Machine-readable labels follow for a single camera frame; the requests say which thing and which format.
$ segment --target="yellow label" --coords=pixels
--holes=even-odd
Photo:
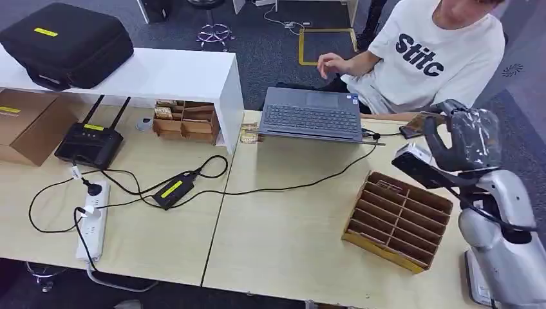
[[[18,114],[21,110],[16,108],[7,108],[5,106],[0,106],[0,111],[8,111],[10,113],[16,113]]]
[[[101,127],[101,126],[94,126],[94,125],[92,125],[92,124],[84,124],[84,127],[85,127],[86,129],[93,129],[93,130],[97,130],[97,131],[102,131],[102,130],[104,130],[103,127]]]
[[[50,37],[56,37],[56,36],[59,35],[57,32],[45,30],[45,29],[42,29],[42,28],[36,28],[36,29],[34,29],[34,31],[36,31],[38,33],[41,33],[41,34],[49,35]]]
[[[178,188],[180,185],[182,184],[182,181],[181,180],[178,180],[172,187],[169,188],[169,190],[166,190],[165,192],[163,192],[163,194],[161,194],[161,197],[162,198],[166,198],[167,195],[171,194],[174,190],[176,190],[176,188]]]

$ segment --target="printed text on t-shirt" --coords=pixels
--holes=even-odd
[[[415,41],[412,37],[402,33],[396,44],[396,51],[403,54],[402,58],[405,61],[414,65],[418,70],[422,70],[425,75],[430,77],[440,75],[440,73],[444,71],[444,66],[439,62],[431,62],[434,60],[436,53],[430,51],[427,47],[423,48],[423,45],[419,43],[415,45],[413,43],[415,43]]]

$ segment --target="wooden desk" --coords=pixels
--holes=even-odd
[[[89,105],[74,105],[85,115]],[[93,123],[109,126],[118,107],[101,106]],[[195,169],[212,155],[226,156],[226,148],[196,142],[165,141],[152,131],[137,131],[137,119],[150,117],[153,109],[127,108],[117,126],[125,140],[111,168],[127,169],[136,174],[142,188],[148,188],[185,170]],[[41,167],[0,163],[0,257],[84,268],[75,259],[76,231],[41,234],[28,221],[28,206],[43,187],[70,177],[70,164],[53,155]],[[220,160],[211,162],[205,173],[223,169]],[[113,174],[121,184],[135,191],[130,176]],[[99,173],[88,176],[98,180]],[[197,178],[194,192],[223,190],[227,173],[218,179]],[[42,229],[65,229],[73,225],[72,212],[82,206],[86,190],[80,181],[72,181],[44,192],[33,208],[33,218]],[[134,200],[111,183],[110,203]],[[175,283],[199,285],[218,217],[221,195],[203,194],[187,205],[163,211],[142,202],[109,209],[102,258],[97,268],[103,272],[144,277]]]
[[[245,123],[259,118],[259,112],[246,112]],[[400,124],[367,120],[365,126],[394,133]],[[447,137],[445,127],[442,136]],[[431,270],[419,275],[340,240],[370,169],[416,184],[390,164],[406,141],[400,136],[382,141],[387,146],[319,185],[226,196],[203,286],[362,308],[474,306],[463,288],[461,259],[469,246],[457,227],[458,207]],[[227,192],[309,183],[340,171],[372,147],[271,136],[263,143],[239,143]],[[445,190],[435,192],[455,201]]]

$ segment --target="wooden organizer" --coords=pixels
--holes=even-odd
[[[178,101],[178,105],[157,103],[156,107],[170,108],[173,119],[159,119],[154,115],[153,131],[162,138],[198,140],[216,144],[220,125],[212,103]]]
[[[414,273],[430,269],[453,203],[378,172],[368,175],[341,239]]]

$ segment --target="white power strip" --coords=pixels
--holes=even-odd
[[[93,207],[100,215],[93,214],[91,216],[82,216],[81,232],[86,242],[89,254],[93,261],[98,261],[102,255],[102,245],[104,243],[104,230],[106,228],[106,215],[108,214],[108,208],[96,209],[97,207],[106,206],[108,204],[110,195],[110,185],[108,182],[94,182],[102,187],[102,191],[99,195],[86,196],[85,208]],[[87,253],[85,251],[82,240],[78,237],[78,249],[76,251],[76,258],[89,261]]]

